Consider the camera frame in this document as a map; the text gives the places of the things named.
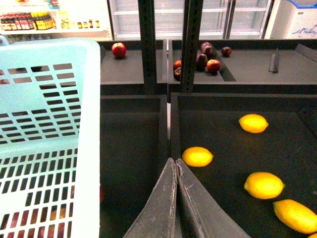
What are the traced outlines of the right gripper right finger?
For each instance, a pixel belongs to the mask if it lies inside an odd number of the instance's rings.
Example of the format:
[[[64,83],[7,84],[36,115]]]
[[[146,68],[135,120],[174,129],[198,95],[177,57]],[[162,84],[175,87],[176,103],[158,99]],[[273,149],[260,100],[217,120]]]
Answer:
[[[176,161],[177,208],[184,238],[248,238],[249,235],[218,205],[189,167]]]

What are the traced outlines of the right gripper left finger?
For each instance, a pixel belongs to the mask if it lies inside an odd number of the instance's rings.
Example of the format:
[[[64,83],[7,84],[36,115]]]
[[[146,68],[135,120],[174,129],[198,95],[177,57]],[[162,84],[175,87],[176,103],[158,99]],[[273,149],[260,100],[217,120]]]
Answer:
[[[175,236],[177,198],[176,164],[169,158],[149,196],[125,238],[173,238]]]

